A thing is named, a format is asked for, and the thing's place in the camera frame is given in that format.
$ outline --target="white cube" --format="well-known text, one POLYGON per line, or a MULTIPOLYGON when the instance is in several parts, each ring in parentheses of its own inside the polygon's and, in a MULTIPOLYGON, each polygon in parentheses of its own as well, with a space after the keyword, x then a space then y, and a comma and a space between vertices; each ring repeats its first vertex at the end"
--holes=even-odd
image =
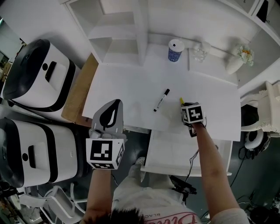
POLYGON ((181 107, 181 111, 185 123, 203 122, 203 112, 200 104, 181 107))
POLYGON ((124 139, 86 139, 87 162, 95 169, 116 170, 124 153, 124 139))

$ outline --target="forearm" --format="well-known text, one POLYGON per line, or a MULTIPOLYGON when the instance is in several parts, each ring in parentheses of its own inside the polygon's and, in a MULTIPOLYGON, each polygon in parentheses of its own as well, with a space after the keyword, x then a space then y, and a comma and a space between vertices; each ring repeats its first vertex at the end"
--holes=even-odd
POLYGON ((196 127, 203 188, 210 216, 230 208, 239 208, 228 183, 220 153, 207 130, 196 127))
POLYGON ((87 210, 111 212, 111 171, 96 169, 92 173, 87 196, 87 210))

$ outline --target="white vase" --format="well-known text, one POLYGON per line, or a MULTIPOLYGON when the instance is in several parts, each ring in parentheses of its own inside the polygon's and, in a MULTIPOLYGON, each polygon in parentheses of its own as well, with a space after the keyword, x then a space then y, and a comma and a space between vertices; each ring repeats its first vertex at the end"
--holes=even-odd
POLYGON ((237 56, 233 56, 229 59, 229 62, 227 64, 226 67, 226 71, 229 74, 233 74, 234 72, 236 72, 242 65, 244 64, 244 62, 237 56))

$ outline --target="flower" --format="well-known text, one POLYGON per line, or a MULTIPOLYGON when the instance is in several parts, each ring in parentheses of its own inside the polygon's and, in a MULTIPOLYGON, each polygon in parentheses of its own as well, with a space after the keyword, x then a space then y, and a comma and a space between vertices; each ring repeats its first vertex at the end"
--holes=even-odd
POLYGON ((254 64, 254 52, 250 49, 248 45, 237 44, 235 47, 236 56, 240 57, 240 59, 248 64, 249 66, 253 66, 254 64))

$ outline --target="black hair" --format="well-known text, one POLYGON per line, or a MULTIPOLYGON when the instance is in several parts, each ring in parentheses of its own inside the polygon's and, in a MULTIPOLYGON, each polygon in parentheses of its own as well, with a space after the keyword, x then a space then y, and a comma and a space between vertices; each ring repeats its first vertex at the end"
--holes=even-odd
POLYGON ((144 224, 144 216, 136 208, 131 210, 113 210, 102 216, 97 216, 95 220, 90 217, 84 220, 85 224, 144 224))

